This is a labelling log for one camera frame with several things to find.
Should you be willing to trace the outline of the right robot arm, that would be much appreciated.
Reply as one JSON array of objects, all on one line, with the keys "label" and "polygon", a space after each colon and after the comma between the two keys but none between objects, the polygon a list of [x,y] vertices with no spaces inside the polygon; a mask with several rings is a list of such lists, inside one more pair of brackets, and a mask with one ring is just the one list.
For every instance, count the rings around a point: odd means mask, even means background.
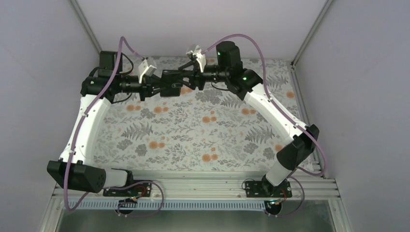
[{"label": "right robot arm", "polygon": [[319,129],[308,126],[289,112],[268,90],[266,81],[255,71],[243,67],[239,47],[232,41],[223,41],[216,45],[217,65],[207,64],[205,52],[193,44],[186,55],[191,60],[187,66],[193,66],[189,77],[200,82],[224,82],[228,90],[253,107],[269,124],[275,128],[285,142],[285,146],[276,154],[271,169],[262,177],[263,193],[275,196],[280,186],[310,156],[316,148]]}]

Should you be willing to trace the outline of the black leather card holder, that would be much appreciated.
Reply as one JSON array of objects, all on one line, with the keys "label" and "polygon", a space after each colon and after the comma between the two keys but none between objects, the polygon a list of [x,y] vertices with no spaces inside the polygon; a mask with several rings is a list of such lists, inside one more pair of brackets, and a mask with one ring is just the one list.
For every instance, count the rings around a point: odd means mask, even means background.
[{"label": "black leather card holder", "polygon": [[160,96],[163,98],[168,97],[179,97],[181,94],[181,89],[183,84],[182,80],[182,70],[163,70],[161,74],[161,82],[163,86],[161,87]]}]

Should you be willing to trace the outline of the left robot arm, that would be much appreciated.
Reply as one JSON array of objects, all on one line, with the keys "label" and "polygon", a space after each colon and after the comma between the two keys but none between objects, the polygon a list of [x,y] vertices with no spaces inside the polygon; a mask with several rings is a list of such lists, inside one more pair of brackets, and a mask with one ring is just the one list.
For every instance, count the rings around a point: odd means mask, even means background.
[{"label": "left robot arm", "polygon": [[83,81],[80,91],[80,109],[67,146],[57,161],[49,161],[47,172],[64,189],[98,193],[102,189],[115,189],[123,196],[134,191],[135,183],[130,171],[104,169],[92,166],[96,155],[95,144],[105,115],[119,93],[152,94],[147,78],[157,68],[152,58],[144,58],[138,67],[132,66],[138,75],[123,71],[124,54],[101,51],[99,66]]}]

